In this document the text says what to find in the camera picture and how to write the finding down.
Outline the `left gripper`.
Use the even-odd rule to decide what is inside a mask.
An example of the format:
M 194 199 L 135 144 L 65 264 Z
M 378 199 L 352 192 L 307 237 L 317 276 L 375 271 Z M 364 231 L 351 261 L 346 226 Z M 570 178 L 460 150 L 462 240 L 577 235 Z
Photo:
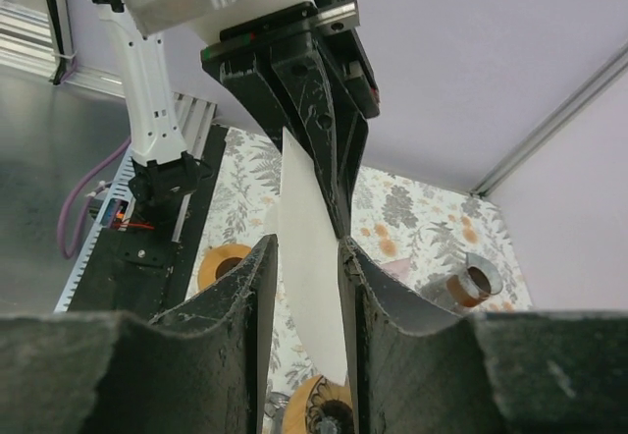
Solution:
M 368 135 L 365 118 L 380 115 L 379 88 L 359 25 L 357 0 L 321 9 L 299 3 L 225 28 L 200 52 L 202 70 L 237 100 L 280 152 L 284 127 L 295 135 L 313 160 L 338 236 L 350 234 L 352 195 Z M 279 41 L 271 49 L 270 67 L 251 51 Z

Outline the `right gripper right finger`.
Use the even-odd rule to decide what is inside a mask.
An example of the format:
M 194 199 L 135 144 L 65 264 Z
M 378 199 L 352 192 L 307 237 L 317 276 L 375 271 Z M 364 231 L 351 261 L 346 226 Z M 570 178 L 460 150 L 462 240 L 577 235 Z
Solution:
M 359 433 L 623 433 L 627 316 L 460 316 L 388 275 L 351 238 L 338 275 Z

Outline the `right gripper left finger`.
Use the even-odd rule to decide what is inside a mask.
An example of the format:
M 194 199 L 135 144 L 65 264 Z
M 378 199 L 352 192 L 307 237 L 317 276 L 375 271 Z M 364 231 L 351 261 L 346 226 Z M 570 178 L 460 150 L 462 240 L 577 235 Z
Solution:
M 258 433 L 278 240 L 193 298 L 143 321 L 126 311 L 1 320 L 5 433 Z

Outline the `ribbed glass dripper cone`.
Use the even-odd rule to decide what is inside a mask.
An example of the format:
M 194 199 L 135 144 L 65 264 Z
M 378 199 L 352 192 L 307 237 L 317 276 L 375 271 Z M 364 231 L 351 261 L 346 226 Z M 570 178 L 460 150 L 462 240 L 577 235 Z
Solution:
M 305 428 L 307 433 L 354 433 L 349 387 L 316 378 L 305 405 Z

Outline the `white paper coffee filter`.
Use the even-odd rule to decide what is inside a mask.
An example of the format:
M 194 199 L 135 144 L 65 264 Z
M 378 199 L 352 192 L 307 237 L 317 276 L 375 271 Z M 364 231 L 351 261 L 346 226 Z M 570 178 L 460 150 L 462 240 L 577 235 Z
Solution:
M 296 334 L 318 372 L 343 385 L 347 358 L 338 282 L 339 241 L 313 160 L 287 129 L 282 137 L 276 230 Z

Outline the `glass coffee server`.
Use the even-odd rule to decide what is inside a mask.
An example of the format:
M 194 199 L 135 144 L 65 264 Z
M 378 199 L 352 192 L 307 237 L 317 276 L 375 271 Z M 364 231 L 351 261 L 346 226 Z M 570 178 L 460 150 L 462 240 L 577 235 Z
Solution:
M 271 419 L 274 427 L 282 427 L 284 415 L 289 403 L 289 396 L 280 392 L 271 392 L 266 399 L 264 412 Z

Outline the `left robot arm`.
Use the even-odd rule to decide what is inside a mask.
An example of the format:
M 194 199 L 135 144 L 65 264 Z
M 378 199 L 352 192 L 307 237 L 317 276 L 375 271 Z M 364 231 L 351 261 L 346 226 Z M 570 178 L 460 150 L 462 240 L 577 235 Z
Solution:
M 131 126 L 131 191 L 149 218 L 167 218 L 197 189 L 199 163 L 178 127 L 164 32 L 190 27 L 203 71 L 278 149 L 294 139 L 313 164 L 323 216 L 350 232 L 368 122 L 380 113 L 357 27 L 356 0 L 89 0 L 121 70 Z

